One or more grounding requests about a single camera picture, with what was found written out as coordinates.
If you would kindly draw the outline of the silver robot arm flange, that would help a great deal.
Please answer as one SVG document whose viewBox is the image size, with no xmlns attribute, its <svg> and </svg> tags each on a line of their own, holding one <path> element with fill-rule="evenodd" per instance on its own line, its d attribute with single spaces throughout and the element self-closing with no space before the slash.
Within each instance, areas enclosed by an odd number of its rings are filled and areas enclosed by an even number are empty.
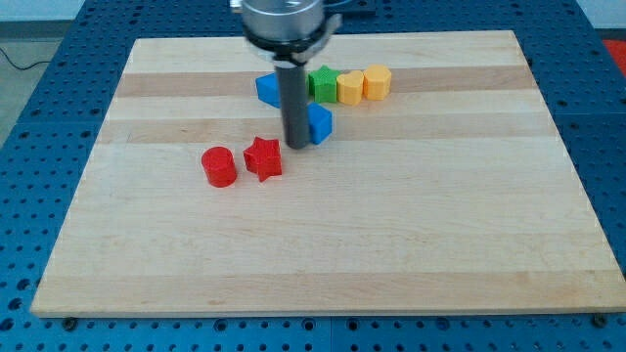
<svg viewBox="0 0 626 352">
<path fill-rule="evenodd" d="M 329 43 L 342 15 L 329 14 L 322 0 L 230 0 L 241 16 L 250 50 L 281 68 L 304 66 Z"/>
</svg>

